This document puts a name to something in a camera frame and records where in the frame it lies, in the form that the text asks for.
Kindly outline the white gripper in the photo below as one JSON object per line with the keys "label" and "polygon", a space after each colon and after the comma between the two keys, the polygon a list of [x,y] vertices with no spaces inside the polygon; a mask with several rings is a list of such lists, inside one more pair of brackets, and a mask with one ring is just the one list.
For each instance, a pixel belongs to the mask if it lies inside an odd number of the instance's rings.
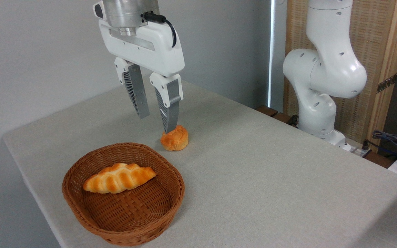
{"label": "white gripper", "polygon": [[139,118],[150,114],[140,68],[143,66],[153,71],[150,82],[155,87],[164,133],[172,132],[183,100],[178,73],[184,69],[185,62],[180,40],[172,47],[172,30],[165,24],[150,22],[137,28],[135,36],[121,35],[103,20],[98,24],[107,50],[117,57],[114,63],[119,82],[125,86]]}

